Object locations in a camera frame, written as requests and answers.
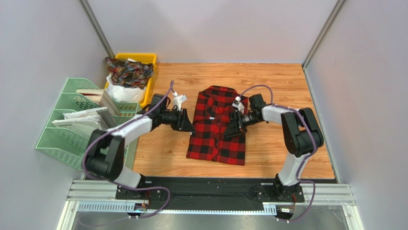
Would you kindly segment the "red black plaid shirt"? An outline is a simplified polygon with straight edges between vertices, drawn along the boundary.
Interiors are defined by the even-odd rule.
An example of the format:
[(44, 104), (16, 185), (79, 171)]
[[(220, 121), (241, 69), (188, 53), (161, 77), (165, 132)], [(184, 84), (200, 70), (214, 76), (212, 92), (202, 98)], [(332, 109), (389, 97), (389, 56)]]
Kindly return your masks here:
[(237, 91), (223, 86), (210, 86), (198, 93), (186, 158), (245, 165), (246, 137), (225, 138)]

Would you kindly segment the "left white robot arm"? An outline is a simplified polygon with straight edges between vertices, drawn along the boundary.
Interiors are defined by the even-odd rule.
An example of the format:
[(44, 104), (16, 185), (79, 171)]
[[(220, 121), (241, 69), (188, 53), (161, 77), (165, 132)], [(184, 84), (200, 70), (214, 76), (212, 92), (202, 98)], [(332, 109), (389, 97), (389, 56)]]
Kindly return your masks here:
[(187, 110), (181, 106), (186, 100), (186, 95), (175, 92), (173, 107), (168, 109), (169, 97), (156, 93), (151, 103), (127, 122), (107, 130), (94, 130), (83, 157), (85, 173), (91, 178), (106, 179), (127, 189), (141, 189), (145, 178), (125, 166), (125, 147), (162, 124), (171, 126), (175, 131), (194, 132)]

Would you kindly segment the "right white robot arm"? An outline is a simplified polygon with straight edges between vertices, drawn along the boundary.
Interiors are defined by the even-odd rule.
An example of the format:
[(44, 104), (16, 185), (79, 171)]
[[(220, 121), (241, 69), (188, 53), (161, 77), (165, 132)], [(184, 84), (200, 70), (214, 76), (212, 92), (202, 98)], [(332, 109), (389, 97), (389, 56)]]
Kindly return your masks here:
[(267, 104), (261, 94), (249, 97), (250, 111), (244, 113), (240, 97), (232, 103), (233, 112), (224, 137), (231, 139), (247, 132), (247, 127), (260, 122), (280, 124), (288, 154), (275, 177), (273, 195), (277, 200), (293, 196), (300, 184), (300, 175), (308, 159), (321, 147), (324, 138), (311, 108), (293, 109)]

